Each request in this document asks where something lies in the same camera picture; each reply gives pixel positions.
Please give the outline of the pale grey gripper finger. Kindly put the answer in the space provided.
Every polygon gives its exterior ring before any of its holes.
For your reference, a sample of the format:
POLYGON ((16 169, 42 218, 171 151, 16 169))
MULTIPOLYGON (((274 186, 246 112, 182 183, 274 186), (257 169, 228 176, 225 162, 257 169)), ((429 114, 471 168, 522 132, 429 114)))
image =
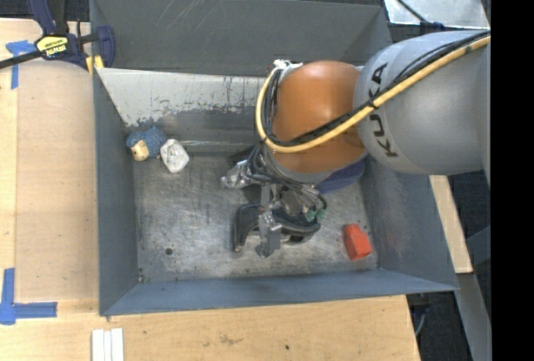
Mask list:
POLYGON ((259 240, 262 246, 271 246, 274 241, 274 226, 275 221, 273 220, 271 213, 262 213, 259 216, 259 240))
POLYGON ((259 255, 268 258, 281 245, 282 226, 280 223, 272 223, 260 228, 259 255))

